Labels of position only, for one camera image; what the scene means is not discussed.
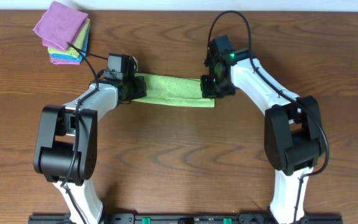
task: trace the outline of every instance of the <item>wooden table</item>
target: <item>wooden table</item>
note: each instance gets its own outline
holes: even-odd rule
[[[83,93],[92,74],[52,65],[32,31],[44,11],[0,11],[0,223],[32,213],[66,213],[58,190],[32,167],[42,108]],[[198,78],[217,12],[90,11],[89,51],[120,52],[139,72]],[[319,102],[331,145],[326,172],[309,180],[308,212],[358,223],[358,13],[248,12],[264,68]],[[224,16],[213,35],[247,47],[246,30]],[[98,70],[106,61],[89,58]],[[274,170],[263,147],[264,117],[240,91],[215,108],[132,103],[108,113],[98,130],[93,178],[109,212],[232,213],[265,210]]]

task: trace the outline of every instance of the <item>light green cloth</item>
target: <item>light green cloth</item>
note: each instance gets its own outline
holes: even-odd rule
[[[134,101],[168,106],[205,108],[215,106],[214,99],[203,98],[199,79],[136,74],[139,75],[145,79],[147,96]]]
[[[90,21],[91,21],[90,19],[86,19],[86,24],[84,25],[84,27],[82,28],[82,30],[80,31],[80,33],[78,34],[77,38],[73,43],[73,45],[78,49],[82,49],[84,46],[85,37],[86,34],[88,33],[88,27],[90,26]],[[68,47],[67,50],[64,51],[56,50],[53,47],[48,47],[48,52],[50,54],[69,55],[74,58],[78,58],[80,56],[80,54],[72,47]]]

